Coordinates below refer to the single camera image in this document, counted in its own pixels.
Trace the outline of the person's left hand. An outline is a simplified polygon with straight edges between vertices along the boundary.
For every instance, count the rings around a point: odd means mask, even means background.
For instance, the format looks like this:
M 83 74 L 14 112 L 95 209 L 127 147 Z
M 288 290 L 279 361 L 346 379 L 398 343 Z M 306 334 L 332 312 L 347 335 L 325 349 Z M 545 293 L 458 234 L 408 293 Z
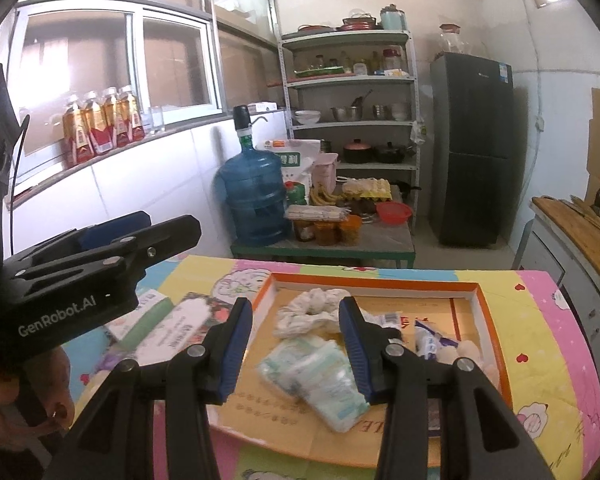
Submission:
M 30 359 L 19 372 L 0 372 L 1 450 L 21 452 L 35 439 L 71 427 L 70 372 L 61 348 Z

